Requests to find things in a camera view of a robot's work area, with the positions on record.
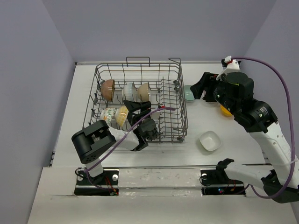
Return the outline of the light teal bowl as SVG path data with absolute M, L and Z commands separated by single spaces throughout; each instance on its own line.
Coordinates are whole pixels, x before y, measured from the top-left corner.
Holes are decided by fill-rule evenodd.
M 184 94 L 185 94 L 185 100 L 186 101 L 194 101 L 194 95 L 191 91 L 191 85 L 184 85 Z

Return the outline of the yellow sun patterned bowl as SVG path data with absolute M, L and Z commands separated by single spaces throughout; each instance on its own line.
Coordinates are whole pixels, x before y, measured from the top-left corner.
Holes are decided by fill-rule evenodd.
M 118 108 L 116 110 L 116 113 L 115 113 L 115 120 L 116 120 L 116 123 L 120 126 L 120 127 L 123 127 L 123 125 L 125 124 L 126 122 L 126 119 L 127 119 L 127 116 L 128 116 L 128 109 L 126 106 L 121 106 L 120 108 Z

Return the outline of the white round bowl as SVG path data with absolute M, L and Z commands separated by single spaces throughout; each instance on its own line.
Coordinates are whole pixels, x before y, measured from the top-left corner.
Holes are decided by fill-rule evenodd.
M 137 89 L 137 97 L 142 101 L 150 101 L 150 84 L 149 82 L 143 83 L 138 89 Z
M 137 89 L 134 83 L 128 83 L 122 89 L 122 97 L 124 100 L 136 101 L 137 100 Z

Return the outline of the floral leaf patterned bowl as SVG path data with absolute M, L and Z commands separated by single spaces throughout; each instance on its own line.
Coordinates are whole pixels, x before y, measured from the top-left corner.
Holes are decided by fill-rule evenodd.
M 105 108 L 100 115 L 100 120 L 104 120 L 108 125 L 111 124 L 112 118 L 114 117 L 116 113 L 116 108 L 109 107 Z

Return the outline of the brown wooden bowl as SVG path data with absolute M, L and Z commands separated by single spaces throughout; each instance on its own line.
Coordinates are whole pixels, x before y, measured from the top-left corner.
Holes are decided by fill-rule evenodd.
M 102 83 L 100 92 L 102 97 L 107 101 L 113 101 L 115 90 L 115 81 L 114 79 L 109 79 Z

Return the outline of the orange yellow bowl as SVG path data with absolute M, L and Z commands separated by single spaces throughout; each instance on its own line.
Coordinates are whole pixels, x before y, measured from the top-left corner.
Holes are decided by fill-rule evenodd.
M 232 114 L 230 113 L 230 111 L 228 109 L 226 109 L 224 106 L 220 105 L 220 109 L 221 109 L 221 113 L 224 116 L 227 116 L 227 117 L 231 117 L 232 116 Z

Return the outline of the white square bowl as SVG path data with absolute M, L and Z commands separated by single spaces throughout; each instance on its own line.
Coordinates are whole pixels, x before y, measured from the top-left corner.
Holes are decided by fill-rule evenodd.
M 221 139 L 214 131 L 203 133 L 199 140 L 204 149 L 209 152 L 217 150 L 222 144 Z

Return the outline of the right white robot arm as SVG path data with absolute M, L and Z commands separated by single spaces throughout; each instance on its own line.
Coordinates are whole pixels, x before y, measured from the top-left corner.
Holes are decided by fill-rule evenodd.
M 254 81 L 242 72 L 217 75 L 205 72 L 190 87 L 195 99 L 218 102 L 234 120 L 258 143 L 266 154 L 272 170 L 262 171 L 242 165 L 233 159 L 218 162 L 215 178 L 218 182 L 238 180 L 263 189 L 265 198 L 277 203 L 299 200 L 299 165 L 282 134 L 278 118 L 265 102 L 253 98 Z

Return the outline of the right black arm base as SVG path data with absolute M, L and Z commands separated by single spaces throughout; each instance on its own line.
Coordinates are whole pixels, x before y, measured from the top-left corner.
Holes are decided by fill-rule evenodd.
M 203 196 L 246 195 L 246 186 L 243 182 L 229 179 L 224 172 L 225 168 L 233 161 L 232 159 L 225 159 L 218 162 L 215 169 L 200 171 L 199 182 L 202 186 L 201 193 Z

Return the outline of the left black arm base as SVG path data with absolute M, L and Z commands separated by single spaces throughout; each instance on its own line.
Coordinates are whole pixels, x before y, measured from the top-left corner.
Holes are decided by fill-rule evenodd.
M 104 173 L 91 177 L 83 168 L 75 170 L 76 183 L 74 195 L 76 196 L 118 196 L 119 170 L 104 169 Z

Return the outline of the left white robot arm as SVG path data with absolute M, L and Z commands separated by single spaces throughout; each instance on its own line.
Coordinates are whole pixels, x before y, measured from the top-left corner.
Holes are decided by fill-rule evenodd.
M 106 108 L 100 119 L 75 133 L 71 140 L 82 164 L 88 170 L 85 178 L 100 185 L 105 171 L 100 163 L 102 156 L 111 147 L 141 151 L 160 133 L 150 116 L 151 102 L 125 100 L 119 108 Z

